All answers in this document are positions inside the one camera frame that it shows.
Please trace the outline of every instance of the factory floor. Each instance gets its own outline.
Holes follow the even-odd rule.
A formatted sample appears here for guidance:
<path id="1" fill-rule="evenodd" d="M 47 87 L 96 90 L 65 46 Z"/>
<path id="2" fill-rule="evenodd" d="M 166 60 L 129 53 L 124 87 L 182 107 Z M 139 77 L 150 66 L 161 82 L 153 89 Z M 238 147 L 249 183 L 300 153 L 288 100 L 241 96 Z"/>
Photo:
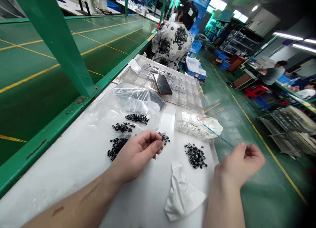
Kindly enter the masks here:
<path id="1" fill-rule="evenodd" d="M 157 28 L 139 15 L 66 19 L 94 83 Z M 30 22 L 0 22 L 0 166 L 80 96 Z"/>
<path id="2" fill-rule="evenodd" d="M 207 114 L 217 113 L 214 117 L 224 127 L 221 134 L 232 145 L 239 142 L 256 144 L 266 158 L 263 168 L 241 189 L 241 198 L 246 227 L 297 227 L 307 205 L 305 199 L 312 190 L 309 168 L 314 168 L 310 159 L 302 157 L 292 159 L 280 153 L 278 146 L 268 137 L 266 127 L 256 119 L 260 116 L 259 106 L 244 96 L 241 91 L 228 87 L 226 81 L 233 76 L 210 63 L 212 54 L 201 49 L 196 57 L 207 72 L 202 89 L 206 108 L 220 103 Z M 223 142 L 215 142 L 219 161 L 232 151 Z"/>

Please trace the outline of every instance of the screen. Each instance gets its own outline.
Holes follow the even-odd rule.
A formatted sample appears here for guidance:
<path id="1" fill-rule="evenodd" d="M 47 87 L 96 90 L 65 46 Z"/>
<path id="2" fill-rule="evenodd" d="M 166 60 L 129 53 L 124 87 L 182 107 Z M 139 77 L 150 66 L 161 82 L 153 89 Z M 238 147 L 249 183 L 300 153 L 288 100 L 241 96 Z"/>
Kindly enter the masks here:
<path id="1" fill-rule="evenodd" d="M 154 79 L 160 94 L 172 95 L 172 91 L 164 75 L 154 74 Z"/>

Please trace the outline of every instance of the chair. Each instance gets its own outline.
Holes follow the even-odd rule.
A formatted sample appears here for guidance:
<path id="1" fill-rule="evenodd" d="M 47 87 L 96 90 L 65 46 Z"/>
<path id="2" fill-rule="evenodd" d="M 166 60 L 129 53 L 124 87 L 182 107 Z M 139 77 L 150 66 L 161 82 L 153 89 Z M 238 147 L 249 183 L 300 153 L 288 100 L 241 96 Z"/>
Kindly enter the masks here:
<path id="1" fill-rule="evenodd" d="M 254 100 L 255 98 L 257 98 L 258 96 L 261 96 L 263 93 L 265 93 L 266 91 L 268 91 L 269 88 L 264 87 L 260 84 L 254 84 L 248 88 L 245 89 L 246 97 L 252 97 L 252 99 Z"/>

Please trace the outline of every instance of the wooden stick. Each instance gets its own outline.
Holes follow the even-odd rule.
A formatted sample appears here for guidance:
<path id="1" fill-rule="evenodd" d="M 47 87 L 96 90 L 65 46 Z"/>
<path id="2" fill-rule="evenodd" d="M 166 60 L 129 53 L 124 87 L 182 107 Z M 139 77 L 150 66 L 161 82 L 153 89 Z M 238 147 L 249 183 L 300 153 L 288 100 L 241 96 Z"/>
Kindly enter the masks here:
<path id="1" fill-rule="evenodd" d="M 225 109 L 221 109 L 220 111 L 217 111 L 217 112 L 215 112 L 215 113 L 213 113 L 213 114 L 210 114 L 209 116 L 206 116 L 205 118 L 203 118 L 203 119 L 206 119 L 206 118 L 208 118 L 208 117 L 211 117 L 212 115 L 215 115 L 215 114 L 217 114 L 217 113 L 219 113 L 219 112 L 221 112 L 221 111 L 223 111 L 223 110 L 225 110 Z"/>
<path id="2" fill-rule="evenodd" d="M 213 109 L 215 106 L 218 106 L 218 105 L 219 105 L 219 103 L 217 105 L 214 105 L 213 107 L 209 108 L 207 111 L 204 111 L 198 117 L 200 117 L 202 114 L 205 114 L 206 112 L 208 112 L 209 110 Z"/>

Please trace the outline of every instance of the floral shirt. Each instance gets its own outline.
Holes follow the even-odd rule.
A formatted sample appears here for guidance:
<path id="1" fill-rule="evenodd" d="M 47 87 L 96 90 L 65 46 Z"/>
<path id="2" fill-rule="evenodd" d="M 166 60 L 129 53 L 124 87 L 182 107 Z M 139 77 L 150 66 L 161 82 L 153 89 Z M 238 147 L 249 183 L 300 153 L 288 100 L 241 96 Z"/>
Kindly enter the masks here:
<path id="1" fill-rule="evenodd" d="M 179 61 L 185 62 L 194 41 L 184 24 L 162 24 L 152 39 L 152 60 L 179 71 Z"/>

